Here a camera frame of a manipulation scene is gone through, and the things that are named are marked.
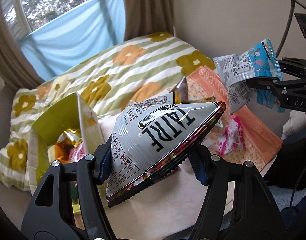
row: brown curtain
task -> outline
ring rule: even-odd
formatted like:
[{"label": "brown curtain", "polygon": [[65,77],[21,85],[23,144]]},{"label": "brown curtain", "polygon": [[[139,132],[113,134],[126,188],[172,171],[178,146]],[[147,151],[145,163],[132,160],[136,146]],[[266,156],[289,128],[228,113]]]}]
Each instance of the brown curtain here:
[{"label": "brown curtain", "polygon": [[173,0],[124,0],[124,5],[125,41],[155,32],[173,35]]},{"label": "brown curtain", "polygon": [[0,76],[13,90],[34,89],[43,79],[35,72],[16,41],[13,39],[4,20],[0,5]]}]

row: floral blanket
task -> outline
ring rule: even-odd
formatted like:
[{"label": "floral blanket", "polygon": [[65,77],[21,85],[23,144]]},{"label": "floral blanket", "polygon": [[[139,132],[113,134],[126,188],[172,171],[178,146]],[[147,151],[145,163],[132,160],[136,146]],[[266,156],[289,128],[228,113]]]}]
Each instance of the floral blanket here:
[{"label": "floral blanket", "polygon": [[130,100],[143,101],[177,84],[184,75],[204,65],[215,69],[212,60],[191,45],[160,32],[106,49],[36,89],[20,89],[13,101],[9,143],[0,150],[0,180],[8,187],[30,190],[30,128],[67,95],[81,94],[102,118],[120,113]]}]

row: silver bolt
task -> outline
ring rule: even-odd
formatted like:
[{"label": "silver bolt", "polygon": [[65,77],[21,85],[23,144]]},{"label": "silver bolt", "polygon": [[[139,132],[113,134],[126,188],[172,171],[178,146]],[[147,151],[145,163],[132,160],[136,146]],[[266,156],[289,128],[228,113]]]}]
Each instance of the silver bolt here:
[{"label": "silver bolt", "polygon": [[85,156],[85,160],[90,161],[94,159],[94,155],[93,154],[88,154]]},{"label": "silver bolt", "polygon": [[220,157],[219,157],[218,155],[214,154],[214,155],[211,156],[211,159],[212,159],[213,161],[217,162],[217,161],[220,160]]},{"label": "silver bolt", "polygon": [[250,168],[250,167],[253,167],[253,162],[246,161],[246,162],[245,162],[245,166],[246,166],[246,167],[249,167],[249,168]]},{"label": "silver bolt", "polygon": [[59,161],[59,160],[56,160],[56,161],[53,161],[53,162],[52,162],[52,166],[53,166],[53,167],[59,166],[59,164],[60,164],[60,161]]}]

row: white flower center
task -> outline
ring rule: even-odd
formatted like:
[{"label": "white flower center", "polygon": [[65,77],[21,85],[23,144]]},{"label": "white flower center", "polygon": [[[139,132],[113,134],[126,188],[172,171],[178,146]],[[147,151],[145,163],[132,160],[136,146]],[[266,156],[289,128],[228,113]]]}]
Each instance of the white flower center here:
[{"label": "white flower center", "polygon": [[196,59],[196,60],[193,61],[193,64],[194,64],[194,65],[198,65],[198,64],[200,64],[200,63],[201,63],[201,62],[200,62],[198,59]]}]

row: blue curtain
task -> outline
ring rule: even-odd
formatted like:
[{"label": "blue curtain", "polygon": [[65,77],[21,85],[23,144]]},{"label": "blue curtain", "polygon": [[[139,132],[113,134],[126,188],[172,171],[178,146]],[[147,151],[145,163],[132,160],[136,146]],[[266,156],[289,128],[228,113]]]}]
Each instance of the blue curtain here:
[{"label": "blue curtain", "polygon": [[124,40],[123,0],[89,0],[38,28],[18,44],[45,81]]}]

